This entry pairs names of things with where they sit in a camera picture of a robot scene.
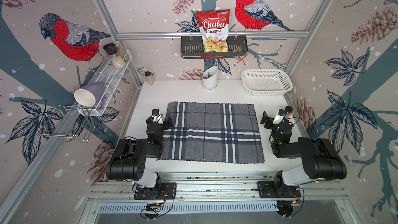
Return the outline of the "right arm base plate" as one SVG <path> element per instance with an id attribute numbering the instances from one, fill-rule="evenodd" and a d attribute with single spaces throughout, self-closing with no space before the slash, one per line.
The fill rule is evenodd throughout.
<path id="1" fill-rule="evenodd" d="M 259 193 L 261 199 L 271 198 L 301 198 L 299 187 L 276 186 L 274 181 L 258 181 L 256 191 Z"/>

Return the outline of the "grey plaid pillowcase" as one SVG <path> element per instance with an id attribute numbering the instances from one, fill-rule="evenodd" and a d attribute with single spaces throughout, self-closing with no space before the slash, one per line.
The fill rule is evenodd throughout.
<path id="1" fill-rule="evenodd" d="M 170 102 L 162 160 L 264 163 L 252 104 Z"/>

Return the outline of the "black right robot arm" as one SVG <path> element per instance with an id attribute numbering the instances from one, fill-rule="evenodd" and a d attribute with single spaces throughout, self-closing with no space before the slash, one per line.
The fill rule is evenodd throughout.
<path id="1" fill-rule="evenodd" d="M 269 141 L 275 157 L 284 159 L 300 158 L 301 164 L 277 172 L 275 189 L 291 189 L 319 180 L 345 179 L 347 168 L 339 154 L 327 139 L 299 137 L 291 142 L 294 124 L 289 121 L 285 109 L 280 109 L 275 118 L 263 112 L 260 123 L 269 129 Z"/>

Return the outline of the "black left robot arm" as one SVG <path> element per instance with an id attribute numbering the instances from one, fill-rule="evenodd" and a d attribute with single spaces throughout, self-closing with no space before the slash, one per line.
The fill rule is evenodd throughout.
<path id="1" fill-rule="evenodd" d="M 160 191 L 161 180 L 157 173 L 146 168 L 146 159 L 160 158 L 163 154 L 164 131 L 173 126 L 171 117 L 149 117 L 147 138 L 127 136 L 114 149 L 106 170 L 107 179 L 133 182 L 139 187 Z"/>

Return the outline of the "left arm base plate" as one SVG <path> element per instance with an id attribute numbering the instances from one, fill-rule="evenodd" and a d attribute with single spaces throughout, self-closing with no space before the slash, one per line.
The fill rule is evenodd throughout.
<path id="1" fill-rule="evenodd" d="M 176 189 L 176 183 L 161 183 L 154 188 L 138 187 L 134 194 L 134 200 L 174 200 Z"/>

